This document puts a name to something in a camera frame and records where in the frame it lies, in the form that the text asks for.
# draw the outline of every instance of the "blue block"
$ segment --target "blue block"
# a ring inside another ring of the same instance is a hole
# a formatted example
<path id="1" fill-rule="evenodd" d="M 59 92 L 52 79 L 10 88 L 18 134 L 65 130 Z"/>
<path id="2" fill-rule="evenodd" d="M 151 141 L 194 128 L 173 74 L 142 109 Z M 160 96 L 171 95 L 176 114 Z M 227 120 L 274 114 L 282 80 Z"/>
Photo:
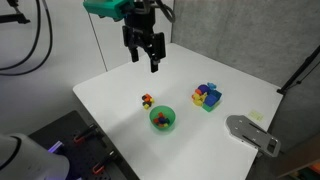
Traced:
<path id="1" fill-rule="evenodd" d="M 222 94 L 217 90 L 213 90 L 213 91 L 211 90 L 211 91 L 209 91 L 209 94 L 215 96 L 218 99 L 218 101 L 220 100 L 220 98 L 222 96 Z"/>
<path id="2" fill-rule="evenodd" d="M 163 118 L 163 117 L 159 117 L 158 119 L 159 119 L 159 123 L 160 123 L 160 124 L 165 124 L 165 123 L 167 123 L 167 119 L 165 119 L 165 118 Z"/>
<path id="3" fill-rule="evenodd" d="M 208 105 L 209 107 L 212 107 L 216 102 L 219 100 L 214 95 L 209 94 L 207 98 L 204 100 L 204 103 Z"/>
<path id="4" fill-rule="evenodd" d="M 217 86 L 213 83 L 208 82 L 208 87 L 210 88 L 210 90 L 215 90 L 217 88 Z"/>
<path id="5" fill-rule="evenodd" d="M 208 93 L 208 92 L 210 91 L 210 88 L 209 88 L 207 85 L 205 85 L 205 84 L 201 84 L 201 85 L 198 87 L 198 89 L 200 89 L 200 91 L 202 92 L 202 94 Z"/>

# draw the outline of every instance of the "white wall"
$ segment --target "white wall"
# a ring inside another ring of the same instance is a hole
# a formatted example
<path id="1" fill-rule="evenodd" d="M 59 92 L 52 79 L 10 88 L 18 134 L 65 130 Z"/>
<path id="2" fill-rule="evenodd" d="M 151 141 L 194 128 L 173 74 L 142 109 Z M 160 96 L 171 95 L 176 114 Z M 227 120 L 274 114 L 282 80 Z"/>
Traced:
<path id="1" fill-rule="evenodd" d="M 173 0 L 164 0 L 173 7 Z M 53 22 L 54 46 L 48 62 L 39 70 L 19 77 L 0 76 L 0 133 L 31 133 L 78 110 L 86 111 L 72 92 L 74 85 L 105 72 L 88 14 L 79 1 L 47 0 Z M 24 57 L 31 48 L 36 30 L 35 0 L 20 1 L 20 9 L 32 23 L 0 24 L 0 67 Z M 0 14 L 13 13 L 6 1 L 0 2 Z M 131 61 L 123 46 L 121 23 L 92 16 L 108 70 Z M 171 39 L 171 24 L 157 10 L 155 32 Z M 37 51 L 22 68 L 39 63 L 48 47 L 48 26 L 42 8 L 42 31 Z"/>

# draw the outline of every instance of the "white table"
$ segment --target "white table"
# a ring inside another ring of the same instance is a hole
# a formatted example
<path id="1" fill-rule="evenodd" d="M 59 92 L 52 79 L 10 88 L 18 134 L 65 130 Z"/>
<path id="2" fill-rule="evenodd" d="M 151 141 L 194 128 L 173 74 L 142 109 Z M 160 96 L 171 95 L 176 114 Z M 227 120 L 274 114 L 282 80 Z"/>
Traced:
<path id="1" fill-rule="evenodd" d="M 255 121 L 267 130 L 280 104 L 278 87 L 175 44 L 152 74 L 147 56 L 74 87 L 74 92 L 140 179 L 245 179 L 257 150 L 229 135 L 229 115 L 264 115 Z M 198 85 L 213 82 L 222 103 L 207 113 L 192 103 Z M 176 113 L 175 128 L 152 127 L 141 96 Z"/>

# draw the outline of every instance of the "gray wall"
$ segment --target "gray wall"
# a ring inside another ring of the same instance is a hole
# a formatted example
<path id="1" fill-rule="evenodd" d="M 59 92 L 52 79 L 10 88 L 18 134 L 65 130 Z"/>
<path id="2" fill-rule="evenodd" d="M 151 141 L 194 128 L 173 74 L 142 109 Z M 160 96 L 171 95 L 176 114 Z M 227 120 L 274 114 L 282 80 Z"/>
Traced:
<path id="1" fill-rule="evenodd" d="M 278 86 L 320 44 L 319 0 L 175 0 L 174 11 L 174 43 Z M 320 132 L 319 75 L 278 110 L 271 132 L 284 151 Z"/>

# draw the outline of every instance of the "metal bracket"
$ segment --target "metal bracket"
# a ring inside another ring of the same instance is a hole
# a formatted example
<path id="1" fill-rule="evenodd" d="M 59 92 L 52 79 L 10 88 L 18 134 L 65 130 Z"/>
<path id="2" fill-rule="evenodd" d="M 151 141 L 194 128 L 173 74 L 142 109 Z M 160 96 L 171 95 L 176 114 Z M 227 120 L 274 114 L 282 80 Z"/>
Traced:
<path id="1" fill-rule="evenodd" d="M 239 138 L 242 142 L 249 143 L 271 157 L 278 156 L 281 142 L 247 117 L 243 115 L 229 116 L 226 125 L 231 135 Z"/>

